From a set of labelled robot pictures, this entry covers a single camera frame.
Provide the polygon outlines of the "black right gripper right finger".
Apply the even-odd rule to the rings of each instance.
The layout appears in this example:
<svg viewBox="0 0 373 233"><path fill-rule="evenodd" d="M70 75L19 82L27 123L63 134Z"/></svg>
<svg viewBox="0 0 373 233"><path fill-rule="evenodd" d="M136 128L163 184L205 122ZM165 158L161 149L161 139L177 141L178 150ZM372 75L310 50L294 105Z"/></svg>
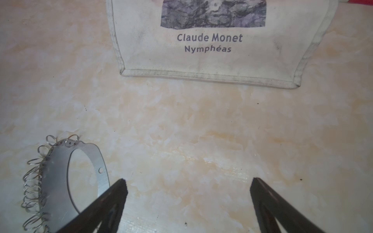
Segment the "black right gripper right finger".
<svg viewBox="0 0 373 233"><path fill-rule="evenodd" d="M323 232L262 179L253 178L250 193L262 233L281 232L278 222L288 233Z"/></svg>

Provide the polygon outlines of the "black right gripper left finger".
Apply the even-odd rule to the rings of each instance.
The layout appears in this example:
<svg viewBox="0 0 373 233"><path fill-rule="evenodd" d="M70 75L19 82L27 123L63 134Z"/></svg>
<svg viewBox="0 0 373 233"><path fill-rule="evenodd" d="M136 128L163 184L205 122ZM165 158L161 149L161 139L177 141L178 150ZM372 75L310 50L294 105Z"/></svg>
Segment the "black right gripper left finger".
<svg viewBox="0 0 373 233"><path fill-rule="evenodd" d="M128 189L124 179L117 180L106 192L70 223L60 233L116 233L123 214Z"/></svg>

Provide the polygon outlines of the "metal key organizer plate with rings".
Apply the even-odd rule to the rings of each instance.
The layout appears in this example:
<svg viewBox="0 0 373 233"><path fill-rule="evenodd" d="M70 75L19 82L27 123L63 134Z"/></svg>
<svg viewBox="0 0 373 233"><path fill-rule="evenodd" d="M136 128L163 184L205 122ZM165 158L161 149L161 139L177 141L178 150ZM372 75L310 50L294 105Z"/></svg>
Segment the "metal key organizer plate with rings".
<svg viewBox="0 0 373 233"><path fill-rule="evenodd" d="M89 158L96 172L98 195L110 188L109 177L99 147L84 143L78 135L57 139L46 136L46 144L38 147L38 158L27 162L32 168L23 176L21 207L31 217L22 227L31 233L56 233L80 214L71 196L68 182L69 163L75 150Z"/></svg>

